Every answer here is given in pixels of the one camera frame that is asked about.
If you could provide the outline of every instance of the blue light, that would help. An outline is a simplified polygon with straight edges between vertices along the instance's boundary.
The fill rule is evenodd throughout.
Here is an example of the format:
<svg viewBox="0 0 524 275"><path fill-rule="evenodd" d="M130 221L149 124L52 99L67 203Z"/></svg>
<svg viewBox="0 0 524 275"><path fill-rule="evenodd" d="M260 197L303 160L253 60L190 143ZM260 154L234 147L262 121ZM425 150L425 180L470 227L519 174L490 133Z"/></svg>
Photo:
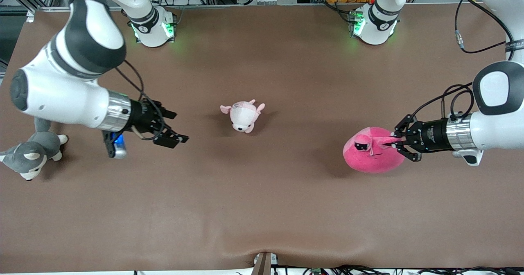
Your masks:
<svg viewBox="0 0 524 275"><path fill-rule="evenodd" d="M124 143L124 135L118 136L118 138L116 138L115 140L115 144L122 144L122 143Z"/></svg>

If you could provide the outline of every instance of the table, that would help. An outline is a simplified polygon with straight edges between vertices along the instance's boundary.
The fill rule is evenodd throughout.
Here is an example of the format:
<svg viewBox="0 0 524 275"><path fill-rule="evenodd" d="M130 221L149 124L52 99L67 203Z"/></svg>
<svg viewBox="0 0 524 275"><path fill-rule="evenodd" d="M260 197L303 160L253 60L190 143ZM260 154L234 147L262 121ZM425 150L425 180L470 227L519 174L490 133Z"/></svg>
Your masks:
<svg viewBox="0 0 524 275"><path fill-rule="evenodd" d="M393 129L504 58L462 53L454 9L407 5L380 46L349 38L320 6L186 10L176 41L158 49L135 44L114 12L146 92L191 139L170 150L127 133L129 155L115 160L100 131L55 124L70 137L60 162L32 182L0 166L0 273L245 268L261 251L308 267L522 266L524 152L487 151L479 167L436 153L380 175L342 158L360 129ZM467 48L504 38L463 10ZM38 12L21 31L0 88L2 150L34 131L9 100L11 76L67 18ZM138 96L114 70L99 82ZM253 98L266 109L252 134L238 133L219 106ZM438 119L438 104L419 115Z"/></svg>

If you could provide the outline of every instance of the silver metal ring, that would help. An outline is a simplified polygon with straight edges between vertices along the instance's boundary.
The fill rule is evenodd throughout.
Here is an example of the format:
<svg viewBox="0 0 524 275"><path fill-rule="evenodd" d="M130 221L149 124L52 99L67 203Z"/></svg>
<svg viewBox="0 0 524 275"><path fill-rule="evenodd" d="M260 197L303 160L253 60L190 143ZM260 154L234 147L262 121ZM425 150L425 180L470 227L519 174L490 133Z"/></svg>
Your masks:
<svg viewBox="0 0 524 275"><path fill-rule="evenodd" d="M97 129L117 132L126 126L131 116L131 100L125 95L109 91L109 103L104 120Z"/></svg>
<svg viewBox="0 0 524 275"><path fill-rule="evenodd" d="M449 119L446 124L446 136L451 147L455 150L475 149L475 143L471 137L470 129L471 115L459 118L455 121Z"/></svg>

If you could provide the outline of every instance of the black eye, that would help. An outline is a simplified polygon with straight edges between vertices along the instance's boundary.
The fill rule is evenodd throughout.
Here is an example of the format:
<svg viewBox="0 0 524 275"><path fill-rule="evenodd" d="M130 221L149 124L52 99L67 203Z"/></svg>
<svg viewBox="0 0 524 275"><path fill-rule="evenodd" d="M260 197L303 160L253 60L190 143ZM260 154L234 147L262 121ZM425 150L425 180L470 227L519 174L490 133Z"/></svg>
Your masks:
<svg viewBox="0 0 524 275"><path fill-rule="evenodd" d="M355 148L357 148L357 150L367 150L367 146L368 144L355 143Z"/></svg>

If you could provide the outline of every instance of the white plush dog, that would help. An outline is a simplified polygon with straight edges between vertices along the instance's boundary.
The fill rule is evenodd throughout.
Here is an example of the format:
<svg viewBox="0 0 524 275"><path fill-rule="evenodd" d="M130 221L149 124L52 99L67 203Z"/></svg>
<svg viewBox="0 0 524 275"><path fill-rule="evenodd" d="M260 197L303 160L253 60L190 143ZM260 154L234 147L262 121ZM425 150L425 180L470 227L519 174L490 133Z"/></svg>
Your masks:
<svg viewBox="0 0 524 275"><path fill-rule="evenodd" d="M230 114L233 129L247 134L253 131L255 121L260 115L260 111L266 107L266 105L262 103L257 108L253 103L255 103L254 99L249 102L237 102L233 104L232 107L221 105L220 110L225 114Z"/></svg>

